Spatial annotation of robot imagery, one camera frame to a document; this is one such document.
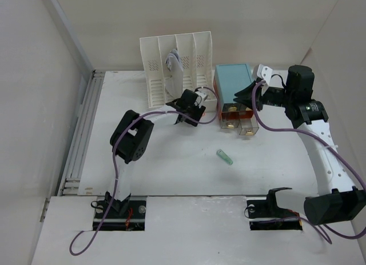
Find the white rack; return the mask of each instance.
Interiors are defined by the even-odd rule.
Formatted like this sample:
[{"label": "white rack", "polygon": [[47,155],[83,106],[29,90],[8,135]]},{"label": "white rack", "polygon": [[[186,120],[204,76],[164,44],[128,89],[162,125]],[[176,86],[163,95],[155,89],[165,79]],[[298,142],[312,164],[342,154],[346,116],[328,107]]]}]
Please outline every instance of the white rack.
[{"label": "white rack", "polygon": [[178,50],[183,64],[183,90],[194,90],[200,86],[212,88],[211,32],[140,38],[149,108],[160,107],[173,100],[165,90],[165,81],[171,77],[165,59],[173,49]]}]

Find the teal box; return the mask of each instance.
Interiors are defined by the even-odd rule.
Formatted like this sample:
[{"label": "teal box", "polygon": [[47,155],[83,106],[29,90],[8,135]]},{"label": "teal box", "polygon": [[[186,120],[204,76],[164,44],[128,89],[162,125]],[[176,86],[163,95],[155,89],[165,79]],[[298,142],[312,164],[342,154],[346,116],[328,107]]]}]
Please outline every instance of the teal box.
[{"label": "teal box", "polygon": [[247,88],[253,82],[249,64],[216,65],[214,86],[220,99],[221,111],[224,105],[234,103],[234,94]]}]

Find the wall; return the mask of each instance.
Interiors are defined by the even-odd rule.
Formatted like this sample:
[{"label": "wall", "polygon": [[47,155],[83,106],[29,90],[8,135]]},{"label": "wall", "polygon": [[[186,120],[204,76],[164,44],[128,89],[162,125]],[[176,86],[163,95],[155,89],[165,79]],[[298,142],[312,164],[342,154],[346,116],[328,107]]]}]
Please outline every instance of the wall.
[{"label": "wall", "polygon": [[142,70],[141,37],[211,31],[213,64],[300,63],[337,0],[58,0],[97,69]]},{"label": "wall", "polygon": [[0,0],[0,256],[28,264],[81,75],[41,0]]},{"label": "wall", "polygon": [[[366,0],[339,0],[303,64],[316,74],[316,98],[324,101],[339,152],[366,180]],[[354,220],[365,227],[366,209]],[[366,258],[366,237],[359,240]]]}]

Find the ventilation hole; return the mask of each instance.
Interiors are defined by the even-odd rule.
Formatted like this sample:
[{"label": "ventilation hole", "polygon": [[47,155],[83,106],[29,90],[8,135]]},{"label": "ventilation hole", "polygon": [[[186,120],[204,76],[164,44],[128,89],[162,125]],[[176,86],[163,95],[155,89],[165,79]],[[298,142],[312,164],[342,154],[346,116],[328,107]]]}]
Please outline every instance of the ventilation hole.
[{"label": "ventilation hole", "polygon": [[197,68],[205,67],[205,55],[197,56]]},{"label": "ventilation hole", "polygon": [[181,57],[183,69],[189,69],[189,57]]},{"label": "ventilation hole", "polygon": [[159,64],[158,61],[156,59],[152,59],[150,61],[148,61],[149,64],[149,70],[150,71],[158,71],[159,70]]}]

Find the white wall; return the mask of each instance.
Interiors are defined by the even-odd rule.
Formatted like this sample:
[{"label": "white wall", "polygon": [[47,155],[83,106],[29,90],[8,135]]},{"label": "white wall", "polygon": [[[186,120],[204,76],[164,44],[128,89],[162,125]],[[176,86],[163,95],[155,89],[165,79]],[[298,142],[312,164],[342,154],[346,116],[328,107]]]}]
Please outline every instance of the white wall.
[{"label": "white wall", "polygon": [[[324,101],[339,152],[366,180],[366,0],[339,0],[303,64],[316,75],[315,98]],[[354,220],[366,226],[366,209]],[[366,237],[359,240],[366,257]]]},{"label": "white wall", "polygon": [[28,264],[81,79],[41,0],[0,0],[0,263]]},{"label": "white wall", "polygon": [[337,0],[58,0],[97,69],[142,70],[141,37],[211,31],[213,64],[300,63]]}]

